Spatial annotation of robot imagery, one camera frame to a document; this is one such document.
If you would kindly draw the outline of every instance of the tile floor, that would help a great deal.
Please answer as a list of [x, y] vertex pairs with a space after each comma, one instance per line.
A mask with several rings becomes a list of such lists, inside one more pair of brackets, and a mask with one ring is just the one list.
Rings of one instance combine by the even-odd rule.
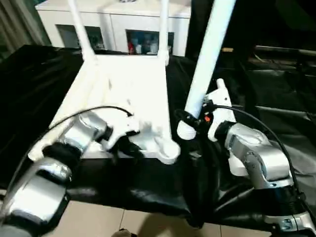
[[111, 237], [125, 228], [138, 237], [269, 237], [270, 233], [205, 224], [201, 230], [182, 219], [72, 201], [47, 237]]

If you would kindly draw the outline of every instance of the black table surface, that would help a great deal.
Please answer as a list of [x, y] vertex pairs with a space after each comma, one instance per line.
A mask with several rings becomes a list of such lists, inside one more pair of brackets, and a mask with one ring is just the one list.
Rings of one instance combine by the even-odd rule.
[[[102, 54], [119, 52], [100, 51]], [[82, 65], [77, 49], [24, 46], [0, 64], [0, 188], [5, 189], [22, 155], [50, 124]], [[174, 111], [183, 109], [196, 63], [170, 57], [166, 67], [170, 123], [181, 155], [173, 165], [157, 159], [82, 160], [68, 192], [72, 199], [125, 209], [269, 230], [249, 181], [234, 177], [227, 153], [203, 136], [182, 141]], [[266, 123], [290, 152], [299, 185], [316, 214], [316, 74], [305, 67], [240, 64], [220, 58], [214, 78], [223, 78], [233, 104]], [[237, 120], [261, 129], [249, 119]], [[197, 152], [200, 157], [191, 155]]]

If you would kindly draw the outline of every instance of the white plastic chair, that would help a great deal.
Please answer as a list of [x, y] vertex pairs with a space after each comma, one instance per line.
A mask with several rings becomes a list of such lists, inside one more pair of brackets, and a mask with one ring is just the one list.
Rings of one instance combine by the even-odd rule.
[[[68, 0], [84, 63], [51, 124], [79, 110], [100, 105], [127, 109], [141, 121], [140, 134], [130, 140], [148, 158], [172, 164], [180, 148], [171, 138], [165, 66], [168, 52], [168, 0], [161, 1], [159, 50], [157, 56], [96, 55], [90, 45], [75, 0]], [[126, 117], [121, 111], [95, 111], [109, 124]], [[32, 160], [42, 157], [41, 150], [51, 144], [67, 123], [47, 134], [29, 153]], [[93, 143], [84, 158], [104, 158], [102, 147]]]

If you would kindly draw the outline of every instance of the black cable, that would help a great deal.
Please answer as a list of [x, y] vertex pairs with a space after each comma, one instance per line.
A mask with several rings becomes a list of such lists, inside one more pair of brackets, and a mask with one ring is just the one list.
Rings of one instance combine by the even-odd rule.
[[292, 161], [290, 159], [290, 154], [289, 152], [287, 151], [287, 149], [285, 148], [284, 144], [281, 142], [281, 140], [278, 138], [278, 136], [268, 127], [266, 126], [262, 121], [260, 121], [258, 118], [256, 118], [255, 116], [247, 113], [246, 111], [244, 110], [240, 110], [240, 109], [237, 109], [237, 108], [234, 108], [234, 107], [229, 107], [229, 106], [224, 106], [224, 105], [209, 105], [211, 107], [214, 107], [214, 108], [217, 108], [217, 109], [227, 109], [227, 110], [233, 110], [233, 111], [236, 111], [238, 113], [241, 113], [241, 114], [244, 114], [250, 118], [252, 118], [253, 120], [255, 120], [256, 122], [258, 122], [261, 126], [263, 126], [266, 130], [268, 130], [268, 132], [275, 138], [276, 142], [278, 143], [278, 145], [280, 146], [282, 152], [284, 153], [284, 155], [286, 156], [288, 162], [289, 162], [289, 165], [290, 165], [290, 170], [291, 170], [291, 173], [292, 173], [292, 178], [293, 178], [293, 182], [294, 182], [294, 187], [296, 189], [296, 191], [300, 194], [300, 191], [299, 191], [299, 187], [298, 187], [298, 181], [297, 181], [297, 178], [295, 176], [295, 173], [294, 173], [294, 168], [293, 168], [293, 164], [292, 164]]
[[65, 122], [66, 120], [71, 119], [71, 118], [73, 118], [73, 117], [75, 117], [75, 116], [81, 115], [81, 114], [83, 114], [83, 113], [86, 113], [86, 112], [89, 112], [89, 111], [92, 111], [92, 110], [98, 110], [98, 109], [117, 109], [117, 110], [120, 110], [120, 111], [123, 111], [123, 112], [127, 113], [127, 116], [132, 116], [132, 114], [131, 114], [129, 111], [127, 111], [126, 109], [123, 109], [123, 108], [120, 108], [120, 107], [117, 107], [117, 106], [103, 105], [103, 106], [93, 107], [93, 108], [90, 108], [90, 109], [81, 110], [81, 111], [79, 111], [79, 112], [77, 112], [77, 113], [74, 113], [74, 114], [72, 114], [72, 115], [70, 115], [70, 116], [67, 116], [67, 117], [63, 118], [63, 119], [60, 120], [59, 122], [55, 123], [52, 127], [47, 128], [47, 129], [31, 144], [31, 146], [28, 148], [28, 150], [24, 153], [24, 155], [22, 156], [22, 159], [21, 159], [21, 161], [20, 161], [20, 163], [19, 163], [17, 169], [15, 170], [15, 172], [14, 172], [12, 178], [11, 178], [11, 181], [10, 181], [10, 183], [9, 183], [9, 185], [8, 185], [8, 188], [7, 188], [6, 193], [8, 194], [8, 193], [11, 191], [12, 186], [13, 186], [13, 184], [14, 184], [14, 181], [15, 181], [15, 179], [16, 179], [16, 177], [17, 177], [17, 175], [18, 175], [18, 173], [19, 173], [19, 171], [20, 171], [20, 169], [21, 169], [21, 167], [22, 167], [23, 162], [24, 162], [25, 159], [28, 157], [29, 152], [31, 151], [31, 149], [33, 148], [33, 146], [35, 146], [35, 144], [36, 144], [37, 142], [39, 142], [47, 133], [49, 133], [51, 130], [53, 130], [54, 128], [56, 128], [56, 127], [58, 127], [59, 125], [61, 125], [61, 124], [62, 124], [63, 122]]

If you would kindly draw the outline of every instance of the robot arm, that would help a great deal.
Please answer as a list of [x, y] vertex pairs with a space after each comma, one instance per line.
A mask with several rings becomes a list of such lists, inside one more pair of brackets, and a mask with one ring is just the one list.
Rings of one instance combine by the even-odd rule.
[[102, 142], [110, 149], [131, 129], [135, 126], [109, 127], [93, 112], [74, 118], [60, 137], [43, 149], [44, 158], [8, 191], [0, 211], [0, 237], [37, 237], [52, 231], [70, 200], [66, 190], [72, 173], [91, 142]]
[[214, 106], [232, 106], [224, 81], [216, 82], [218, 89], [206, 95], [203, 103], [204, 120], [209, 126], [188, 112], [182, 111], [181, 119], [199, 132], [207, 131], [210, 141], [225, 146], [230, 153], [231, 173], [250, 179], [264, 221], [272, 224], [273, 233], [316, 236], [312, 218], [294, 186], [287, 157], [264, 133], [237, 123], [232, 110]]
[[225, 136], [230, 159], [237, 158], [244, 165], [266, 223], [272, 224], [277, 233], [316, 235], [311, 216], [294, 188], [289, 162], [280, 149], [262, 132], [240, 123], [222, 123], [215, 136]]

